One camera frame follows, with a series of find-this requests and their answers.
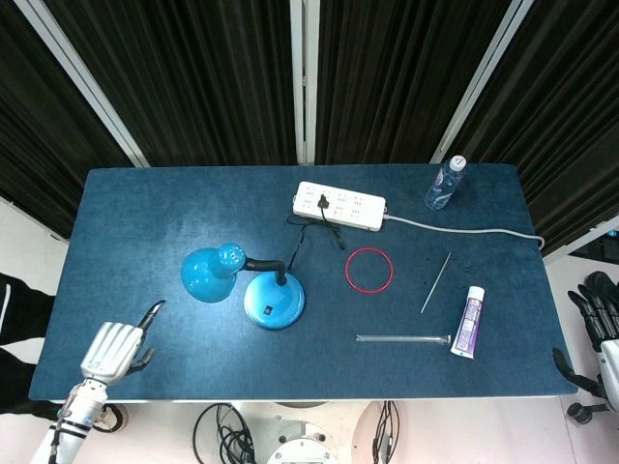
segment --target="lamp neck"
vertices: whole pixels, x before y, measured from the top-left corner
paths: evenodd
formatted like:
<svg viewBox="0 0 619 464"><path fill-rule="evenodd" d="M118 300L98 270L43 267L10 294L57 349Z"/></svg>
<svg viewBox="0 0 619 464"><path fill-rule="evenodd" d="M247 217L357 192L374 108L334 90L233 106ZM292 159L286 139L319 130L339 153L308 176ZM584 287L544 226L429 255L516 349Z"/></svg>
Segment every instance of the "lamp neck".
<svg viewBox="0 0 619 464"><path fill-rule="evenodd" d="M275 271L275 281L277 285L286 284L286 265L282 261L267 260L261 261L257 259L246 258L243 269L248 271L257 271L264 273L266 271Z"/></svg>

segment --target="purple toothpaste tube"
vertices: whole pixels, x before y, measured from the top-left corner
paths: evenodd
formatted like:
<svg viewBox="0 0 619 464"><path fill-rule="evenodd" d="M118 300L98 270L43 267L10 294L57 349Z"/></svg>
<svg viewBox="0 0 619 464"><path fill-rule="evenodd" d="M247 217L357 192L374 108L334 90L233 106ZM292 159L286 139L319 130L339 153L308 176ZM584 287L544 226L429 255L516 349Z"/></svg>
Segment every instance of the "purple toothpaste tube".
<svg viewBox="0 0 619 464"><path fill-rule="evenodd" d="M462 314L460 327L457 329L452 353L464 358L473 359L475 354L475 343L477 333L480 328L480 318L482 317L482 302L486 291L481 287L469 287L466 297L466 308Z"/></svg>

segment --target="power outlet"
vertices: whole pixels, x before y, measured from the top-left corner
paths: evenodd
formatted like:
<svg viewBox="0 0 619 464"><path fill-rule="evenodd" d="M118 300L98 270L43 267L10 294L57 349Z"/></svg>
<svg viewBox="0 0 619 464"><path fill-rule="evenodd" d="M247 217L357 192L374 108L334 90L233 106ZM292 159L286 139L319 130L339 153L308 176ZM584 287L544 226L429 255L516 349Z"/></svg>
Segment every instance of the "power outlet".
<svg viewBox="0 0 619 464"><path fill-rule="evenodd" d="M358 191L302 182L292 200L292 212L304 218L322 219L318 206L321 195L325 195L329 202L329 207L324 209L328 221L360 229L380 230L386 212L385 198Z"/></svg>

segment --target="plastic bottle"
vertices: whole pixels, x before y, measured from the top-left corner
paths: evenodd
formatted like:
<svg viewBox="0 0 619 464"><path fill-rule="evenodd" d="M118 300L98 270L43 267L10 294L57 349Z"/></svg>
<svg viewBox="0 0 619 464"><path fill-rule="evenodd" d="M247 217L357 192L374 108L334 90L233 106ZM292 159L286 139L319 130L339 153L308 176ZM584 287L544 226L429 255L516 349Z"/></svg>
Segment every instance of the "plastic bottle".
<svg viewBox="0 0 619 464"><path fill-rule="evenodd" d="M447 204L464 177L465 166L466 159L461 156L455 156L441 165L434 183L427 190L425 199L427 207L431 210L440 210Z"/></svg>

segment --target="red ring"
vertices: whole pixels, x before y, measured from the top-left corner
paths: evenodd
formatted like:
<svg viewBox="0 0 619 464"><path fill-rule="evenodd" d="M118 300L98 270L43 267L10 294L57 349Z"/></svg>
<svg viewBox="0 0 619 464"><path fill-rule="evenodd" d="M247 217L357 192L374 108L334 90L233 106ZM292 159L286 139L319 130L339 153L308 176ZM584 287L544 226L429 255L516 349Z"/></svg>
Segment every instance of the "red ring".
<svg viewBox="0 0 619 464"><path fill-rule="evenodd" d="M358 285L356 285L355 282L353 282L352 279L350 278L350 275L348 274L348 267L350 266L350 262L355 256L357 256L358 254L364 251L372 251L374 253L380 254L383 258L385 258L385 260L387 261L387 264L389 264L389 278L387 279L387 282L382 287L374 288L374 289L361 288ZM366 295L373 295L373 294L382 292L389 285L391 285L391 281L394 279L394 263L392 262L391 258L387 255L387 253L385 253L382 249L374 248L373 246L366 246L364 248L359 248L359 249L354 250L352 254L348 256L348 259L346 260L346 265L344 266L344 274L346 276L346 281L352 288L354 288L360 293L365 293Z"/></svg>

